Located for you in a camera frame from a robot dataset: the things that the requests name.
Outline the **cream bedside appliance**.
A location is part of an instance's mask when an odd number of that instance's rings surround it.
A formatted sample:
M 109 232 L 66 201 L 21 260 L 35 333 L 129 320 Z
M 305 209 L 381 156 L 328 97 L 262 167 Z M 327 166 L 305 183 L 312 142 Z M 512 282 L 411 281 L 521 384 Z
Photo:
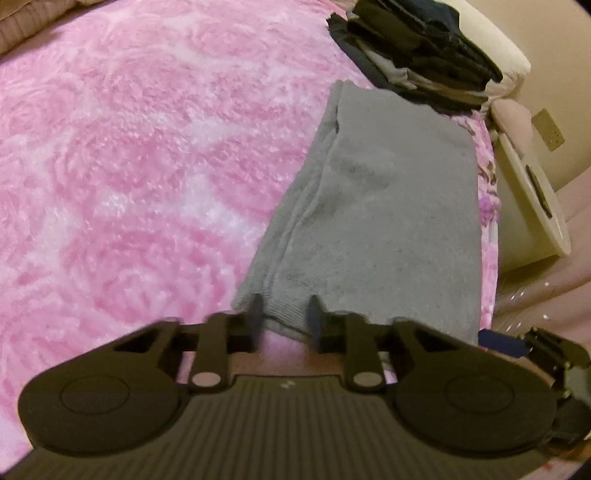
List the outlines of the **cream bedside appliance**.
M 491 140 L 501 200 L 498 221 L 502 273 L 571 253 L 571 240 L 558 197 L 534 149 L 530 111 L 513 99 L 490 107 Z

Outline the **wall power socket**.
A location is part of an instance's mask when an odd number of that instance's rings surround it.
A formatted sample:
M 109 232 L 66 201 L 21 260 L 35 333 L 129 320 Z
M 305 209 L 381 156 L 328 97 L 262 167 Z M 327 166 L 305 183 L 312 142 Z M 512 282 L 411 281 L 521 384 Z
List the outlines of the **wall power socket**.
M 546 108 L 532 117 L 532 123 L 550 152 L 556 151 L 565 143 L 562 131 Z

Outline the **grey knit cloth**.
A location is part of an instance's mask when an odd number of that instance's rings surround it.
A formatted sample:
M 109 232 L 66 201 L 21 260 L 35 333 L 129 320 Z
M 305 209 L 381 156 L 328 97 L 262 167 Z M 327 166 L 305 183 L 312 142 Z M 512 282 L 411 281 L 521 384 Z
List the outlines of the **grey knit cloth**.
M 232 305 L 262 295 L 270 326 L 291 338 L 308 333 L 318 297 L 331 311 L 380 325 L 411 318 L 472 344 L 481 289 L 470 134 L 392 92 L 335 83 Z

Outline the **pink rose blanket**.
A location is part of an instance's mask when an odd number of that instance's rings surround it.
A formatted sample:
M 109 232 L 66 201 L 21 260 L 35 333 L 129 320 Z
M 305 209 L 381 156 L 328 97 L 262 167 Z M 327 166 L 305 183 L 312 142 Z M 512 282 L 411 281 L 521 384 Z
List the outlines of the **pink rose blanket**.
M 332 40 L 331 11 L 111 1 L 1 62 L 3 469 L 32 449 L 17 403 L 38 374 L 160 319 L 249 306 L 232 302 L 332 86 L 378 89 Z M 498 272 L 492 145 L 478 115 L 435 112 L 475 147 L 480 330 Z M 266 329 L 267 358 L 328 371 L 304 359 L 310 332 L 284 336 L 267 317 Z

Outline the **stack of dark folded clothes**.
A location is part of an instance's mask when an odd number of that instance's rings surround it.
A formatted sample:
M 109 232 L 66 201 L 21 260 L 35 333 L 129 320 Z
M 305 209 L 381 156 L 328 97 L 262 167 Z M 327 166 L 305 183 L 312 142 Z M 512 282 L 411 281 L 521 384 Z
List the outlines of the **stack of dark folded clothes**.
M 464 35 L 460 14 L 438 1 L 358 1 L 327 19 L 329 35 L 378 89 L 447 115 L 480 111 L 497 64 Z

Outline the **cream bed headboard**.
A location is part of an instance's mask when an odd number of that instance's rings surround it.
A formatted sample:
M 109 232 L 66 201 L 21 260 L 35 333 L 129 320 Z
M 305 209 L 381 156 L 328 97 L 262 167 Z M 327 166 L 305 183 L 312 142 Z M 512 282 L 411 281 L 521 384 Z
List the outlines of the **cream bed headboard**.
M 443 0 L 442 3 L 459 13 L 462 33 L 493 60 L 503 74 L 500 82 L 487 84 L 488 101 L 481 108 L 481 116 L 485 117 L 495 100 L 509 98 L 518 92 L 531 72 L 531 63 L 508 36 L 468 1 Z

